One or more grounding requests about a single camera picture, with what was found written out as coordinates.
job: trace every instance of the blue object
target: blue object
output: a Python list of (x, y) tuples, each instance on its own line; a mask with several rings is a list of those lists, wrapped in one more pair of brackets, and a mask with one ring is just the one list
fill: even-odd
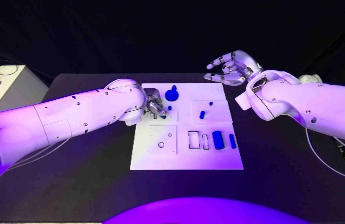
[(235, 148), (235, 139), (234, 139), (234, 135), (229, 134), (228, 137), (229, 137), (231, 148)]
[(169, 102), (176, 101), (176, 99), (178, 99), (178, 92), (176, 92), (176, 87), (175, 86), (172, 86), (170, 90), (168, 90), (165, 92), (165, 99)]
[(205, 112), (201, 111), (201, 112), (199, 112), (199, 119), (203, 119), (203, 116), (205, 116)]
[(214, 148), (222, 149), (224, 148), (224, 142), (222, 142), (222, 137), (221, 137), (221, 132), (215, 131), (211, 133), (212, 136), (212, 142), (214, 142)]

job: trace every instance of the robotic arm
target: robotic arm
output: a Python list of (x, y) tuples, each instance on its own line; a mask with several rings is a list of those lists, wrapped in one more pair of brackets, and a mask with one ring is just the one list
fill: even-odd
[(149, 111), (166, 116), (157, 90), (117, 79), (104, 89), (0, 112), (0, 175), (30, 152), (116, 120), (133, 125)]
[(345, 139), (345, 87), (314, 82), (301, 84), (285, 72), (262, 71), (241, 50), (221, 56), (206, 69), (219, 64), (224, 75), (206, 73), (203, 78), (229, 86), (247, 80), (245, 92), (235, 98), (242, 110), (251, 108), (265, 121), (287, 115), (304, 128)]

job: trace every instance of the white board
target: white board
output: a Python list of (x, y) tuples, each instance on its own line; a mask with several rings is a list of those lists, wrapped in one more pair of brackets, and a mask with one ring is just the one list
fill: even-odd
[[(169, 102), (165, 92), (172, 85), (176, 86), (178, 99)], [(153, 118), (146, 113), (136, 124), (130, 170), (242, 169), (238, 144), (232, 149), (229, 143), (229, 134), (234, 135), (234, 141), (235, 134), (222, 84), (143, 83), (142, 88), (157, 89), (168, 117)], [(224, 149), (219, 150), (214, 147), (214, 131), (221, 132)]]

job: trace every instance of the black tabletop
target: black tabletop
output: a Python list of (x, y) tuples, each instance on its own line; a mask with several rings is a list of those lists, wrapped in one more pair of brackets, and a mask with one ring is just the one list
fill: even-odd
[[(104, 87), (117, 78), (137, 83), (206, 82), (201, 73), (61, 74), (44, 101)], [(239, 109), (234, 98), (244, 89), (224, 86), (244, 170), (130, 171), (134, 126), (117, 121), (2, 174), (0, 221), (99, 222), (145, 203), (178, 197), (234, 199), (310, 222), (345, 221), (345, 177), (317, 160), (291, 118), (265, 122), (251, 109)], [(345, 173), (331, 138), (308, 133), (320, 158)]]

